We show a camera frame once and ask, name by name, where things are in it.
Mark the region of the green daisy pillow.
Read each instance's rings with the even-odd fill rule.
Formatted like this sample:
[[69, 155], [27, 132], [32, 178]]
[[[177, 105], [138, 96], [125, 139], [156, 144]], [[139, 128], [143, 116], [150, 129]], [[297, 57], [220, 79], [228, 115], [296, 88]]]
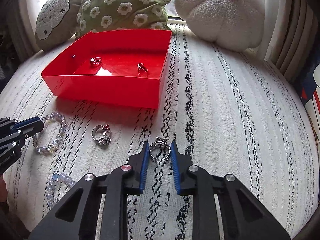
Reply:
[[81, 0], [76, 16], [76, 38], [125, 29], [168, 30], [165, 6], [171, 0]]

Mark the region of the beige pleated curtain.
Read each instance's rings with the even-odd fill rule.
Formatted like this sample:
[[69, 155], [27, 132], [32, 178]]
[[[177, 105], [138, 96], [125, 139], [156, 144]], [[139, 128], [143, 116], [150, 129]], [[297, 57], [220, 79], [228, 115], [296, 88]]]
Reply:
[[319, 29], [319, 0], [262, 0], [263, 39], [257, 56], [289, 82], [302, 72]]

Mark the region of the red plastic tray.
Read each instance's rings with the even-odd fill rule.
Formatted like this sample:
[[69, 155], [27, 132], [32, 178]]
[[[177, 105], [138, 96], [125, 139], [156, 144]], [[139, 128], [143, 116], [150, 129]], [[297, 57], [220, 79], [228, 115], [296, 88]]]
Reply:
[[157, 109], [172, 32], [129, 29], [89, 32], [42, 71], [51, 92], [71, 100]]

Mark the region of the white pumpkin plush pillow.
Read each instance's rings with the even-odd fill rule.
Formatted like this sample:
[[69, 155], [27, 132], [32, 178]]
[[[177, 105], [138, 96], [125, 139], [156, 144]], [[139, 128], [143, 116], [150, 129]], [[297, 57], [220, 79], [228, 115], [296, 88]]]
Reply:
[[197, 37], [222, 48], [244, 51], [262, 41], [261, 0], [175, 0], [175, 9]]

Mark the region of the beige sheep round pillow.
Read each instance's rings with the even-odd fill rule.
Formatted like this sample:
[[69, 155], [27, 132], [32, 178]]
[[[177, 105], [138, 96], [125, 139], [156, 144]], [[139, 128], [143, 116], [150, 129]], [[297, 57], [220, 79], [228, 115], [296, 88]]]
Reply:
[[37, 46], [43, 51], [66, 42], [76, 32], [81, 0], [48, 0], [38, 14], [35, 28]]

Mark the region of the astronaut print pillow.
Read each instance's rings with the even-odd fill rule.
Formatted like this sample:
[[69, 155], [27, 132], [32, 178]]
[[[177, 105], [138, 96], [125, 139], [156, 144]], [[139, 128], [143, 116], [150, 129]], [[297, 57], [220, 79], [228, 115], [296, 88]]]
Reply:
[[319, 63], [302, 79], [300, 98], [319, 142]]

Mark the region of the white black woven blanket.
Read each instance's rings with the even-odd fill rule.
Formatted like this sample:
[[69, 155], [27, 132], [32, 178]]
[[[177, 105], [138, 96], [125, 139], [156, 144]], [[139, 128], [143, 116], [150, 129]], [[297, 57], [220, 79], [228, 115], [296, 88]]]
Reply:
[[170, 23], [157, 110], [123, 109], [53, 96], [41, 77], [64, 46], [25, 61], [1, 93], [1, 116], [22, 120], [59, 112], [63, 144], [40, 155], [31, 140], [4, 175], [11, 211], [33, 230], [48, 213], [54, 173], [73, 180], [110, 173], [156, 137], [216, 176], [234, 174], [295, 237], [318, 207], [319, 164], [312, 126], [295, 90], [251, 51], [233, 53]]

